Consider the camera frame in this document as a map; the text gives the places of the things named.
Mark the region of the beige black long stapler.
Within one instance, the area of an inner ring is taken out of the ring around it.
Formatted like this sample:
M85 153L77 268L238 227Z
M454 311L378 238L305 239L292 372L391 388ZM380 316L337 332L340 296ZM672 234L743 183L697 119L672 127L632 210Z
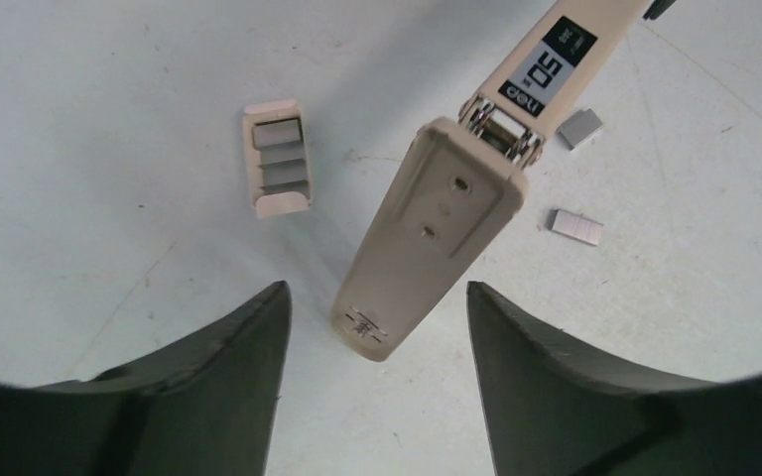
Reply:
M666 1L559 1L461 106L425 124L331 309L341 341L386 360L522 208L527 168L616 46Z

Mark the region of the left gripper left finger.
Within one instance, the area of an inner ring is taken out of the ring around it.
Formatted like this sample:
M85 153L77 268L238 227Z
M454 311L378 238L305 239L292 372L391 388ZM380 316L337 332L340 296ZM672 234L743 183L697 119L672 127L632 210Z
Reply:
M0 383L0 475L262 475L289 286L87 381Z

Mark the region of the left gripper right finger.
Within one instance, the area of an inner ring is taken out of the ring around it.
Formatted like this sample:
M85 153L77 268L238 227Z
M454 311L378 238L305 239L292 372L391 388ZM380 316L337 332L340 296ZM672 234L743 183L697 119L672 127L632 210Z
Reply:
M709 382L585 343L481 282L467 316L499 475L762 475L762 373Z

